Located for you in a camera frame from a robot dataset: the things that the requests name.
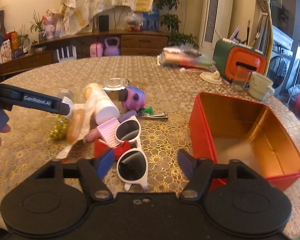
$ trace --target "air conditioner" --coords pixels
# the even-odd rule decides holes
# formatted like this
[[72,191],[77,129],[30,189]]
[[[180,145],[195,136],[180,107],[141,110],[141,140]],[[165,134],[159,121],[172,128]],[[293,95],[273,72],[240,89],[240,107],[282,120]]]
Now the air conditioner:
[[220,39],[215,30],[228,37],[233,0],[203,0],[202,19],[199,34],[199,50],[213,56],[216,42]]

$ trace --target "green toy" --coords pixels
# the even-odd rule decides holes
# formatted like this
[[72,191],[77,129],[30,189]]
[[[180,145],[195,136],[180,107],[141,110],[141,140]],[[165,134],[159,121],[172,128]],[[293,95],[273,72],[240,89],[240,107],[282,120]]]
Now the green toy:
[[151,107],[151,106],[150,106],[149,108],[140,110],[140,112],[141,112],[141,113],[148,113],[148,114],[153,115],[153,110],[152,110],[152,107]]

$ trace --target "white mug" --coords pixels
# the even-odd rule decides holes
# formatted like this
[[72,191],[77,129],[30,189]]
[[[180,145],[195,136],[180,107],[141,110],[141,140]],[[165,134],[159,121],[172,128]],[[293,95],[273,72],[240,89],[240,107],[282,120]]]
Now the white mug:
[[260,101],[274,95],[273,81],[258,72],[251,74],[249,85],[249,94]]

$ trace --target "mug handle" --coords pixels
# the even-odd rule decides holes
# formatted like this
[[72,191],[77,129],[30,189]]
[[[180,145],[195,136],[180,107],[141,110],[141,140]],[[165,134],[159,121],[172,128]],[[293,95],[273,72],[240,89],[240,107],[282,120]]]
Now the mug handle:
[[274,95],[274,88],[272,86],[268,86],[267,98],[270,98]]

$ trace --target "orange box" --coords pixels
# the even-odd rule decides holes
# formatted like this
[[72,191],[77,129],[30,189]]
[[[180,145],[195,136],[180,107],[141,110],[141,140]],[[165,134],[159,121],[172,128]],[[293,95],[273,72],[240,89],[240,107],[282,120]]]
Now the orange box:
[[[300,177],[300,153],[272,110],[261,103],[199,93],[191,112],[194,158],[239,159],[280,190]],[[224,185],[215,179],[211,189]]]
[[234,79],[238,66],[263,75],[267,64],[266,58],[255,50],[222,40],[216,43],[213,60],[221,76],[228,81]]

